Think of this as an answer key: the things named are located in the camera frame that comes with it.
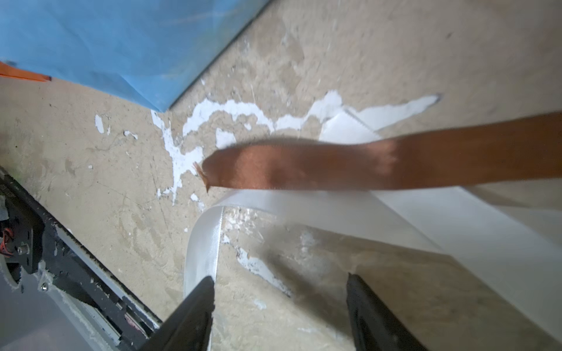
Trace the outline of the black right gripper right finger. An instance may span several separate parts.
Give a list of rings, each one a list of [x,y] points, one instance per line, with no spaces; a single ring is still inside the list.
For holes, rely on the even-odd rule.
[[[351,333],[357,350],[427,350],[361,276],[350,273],[346,291]]]

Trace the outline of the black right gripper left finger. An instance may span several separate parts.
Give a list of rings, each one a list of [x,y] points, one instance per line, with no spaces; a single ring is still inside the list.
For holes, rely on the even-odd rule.
[[[207,276],[140,350],[208,350],[214,311],[215,281]]]

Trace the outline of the white satin ribbon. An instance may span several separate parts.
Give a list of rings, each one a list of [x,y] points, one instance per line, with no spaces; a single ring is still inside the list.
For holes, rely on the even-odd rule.
[[[379,141],[350,113],[329,123],[328,143]],[[453,257],[555,339],[561,338],[561,214],[491,206],[469,186],[418,190],[236,190],[204,212],[190,234],[184,292],[217,276],[226,206],[279,214],[303,225]]]

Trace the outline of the brown ribbon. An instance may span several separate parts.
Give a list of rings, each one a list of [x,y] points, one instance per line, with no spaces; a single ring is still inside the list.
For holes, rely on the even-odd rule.
[[[261,140],[218,150],[195,169],[206,188],[236,190],[418,190],[558,178],[561,114],[355,145]]]

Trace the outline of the light blue gift box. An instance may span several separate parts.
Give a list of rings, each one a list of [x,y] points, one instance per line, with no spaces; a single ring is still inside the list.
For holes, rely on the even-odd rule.
[[[3,1],[1,61],[164,112],[264,1]]]

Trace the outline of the orange gift box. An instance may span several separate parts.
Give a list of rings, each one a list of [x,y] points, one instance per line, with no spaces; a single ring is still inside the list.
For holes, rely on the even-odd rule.
[[[36,82],[52,81],[52,78],[50,76],[32,73],[26,70],[20,70],[4,62],[0,63],[0,76],[3,78],[29,80]]]

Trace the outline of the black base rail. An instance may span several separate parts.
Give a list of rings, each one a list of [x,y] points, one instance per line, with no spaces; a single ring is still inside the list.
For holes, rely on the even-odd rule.
[[[162,320],[125,287],[54,215],[1,170],[10,263],[39,279],[98,350],[139,350]]]

